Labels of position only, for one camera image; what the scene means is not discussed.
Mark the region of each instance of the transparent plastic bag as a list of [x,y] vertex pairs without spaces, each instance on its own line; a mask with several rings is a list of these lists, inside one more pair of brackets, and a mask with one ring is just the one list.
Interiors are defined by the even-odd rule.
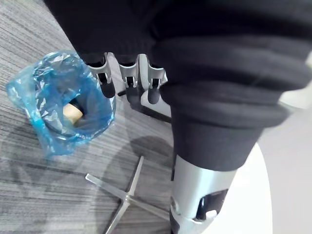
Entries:
[[[104,132],[115,116],[115,98],[102,94],[89,68],[72,51],[47,54],[21,70],[6,90],[28,115],[47,156],[72,153],[76,145]],[[73,125],[63,107],[74,98],[84,115]]]

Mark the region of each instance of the wine cork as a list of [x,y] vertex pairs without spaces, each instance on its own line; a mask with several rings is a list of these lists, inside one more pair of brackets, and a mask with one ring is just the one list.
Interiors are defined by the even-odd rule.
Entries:
[[75,124],[83,115],[83,113],[74,105],[68,103],[63,107],[63,114],[72,124]]

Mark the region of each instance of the metal stand base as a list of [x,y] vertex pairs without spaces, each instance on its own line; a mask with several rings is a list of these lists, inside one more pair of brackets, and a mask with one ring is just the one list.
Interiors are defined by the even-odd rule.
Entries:
[[90,174],[86,175],[86,180],[94,183],[98,187],[108,191],[112,195],[117,196],[121,199],[121,204],[119,206],[119,209],[118,209],[117,213],[115,214],[113,220],[111,221],[111,223],[107,227],[106,232],[105,232],[106,234],[112,233],[112,231],[117,226],[118,222],[120,221],[123,214],[126,212],[127,208],[130,206],[130,204],[139,206],[142,209],[157,215],[158,217],[161,217],[163,219],[170,221],[169,220],[169,212],[167,212],[163,209],[157,208],[155,206],[149,205],[145,202],[139,201],[136,198],[134,198],[134,193],[136,190],[138,178],[139,178],[140,171],[142,168],[143,159],[144,159],[143,156],[141,156],[139,158],[138,164],[136,166],[136,171],[134,173],[134,176],[132,178],[132,181],[129,185],[129,189],[127,192],[120,190],[120,189],[118,189],[118,188],[116,188],[116,187],[114,187],[114,186],[90,175]]

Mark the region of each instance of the gray carpet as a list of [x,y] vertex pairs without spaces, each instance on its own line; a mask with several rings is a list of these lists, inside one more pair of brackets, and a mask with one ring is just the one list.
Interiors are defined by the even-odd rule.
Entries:
[[[0,0],[0,233],[101,234],[118,200],[84,179],[86,173],[125,189],[145,156],[136,195],[169,208],[172,133],[169,124],[133,111],[117,98],[114,124],[73,155],[44,159],[25,114],[5,84],[45,54],[72,48],[40,0]],[[112,75],[122,89],[112,55]],[[169,224],[131,206],[114,233],[167,234]]]

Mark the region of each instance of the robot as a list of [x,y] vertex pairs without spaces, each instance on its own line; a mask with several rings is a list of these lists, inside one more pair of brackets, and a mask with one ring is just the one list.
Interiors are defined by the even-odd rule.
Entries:
[[[107,60],[112,52],[131,107],[171,122],[172,233],[201,233],[220,212],[236,170],[263,129],[287,118],[278,105],[282,93],[304,88],[312,78],[305,65],[312,50],[312,3],[45,3],[106,97],[115,95]],[[138,79],[138,54],[149,62],[147,94]],[[170,111],[147,108],[144,93],[147,105],[164,100]]]

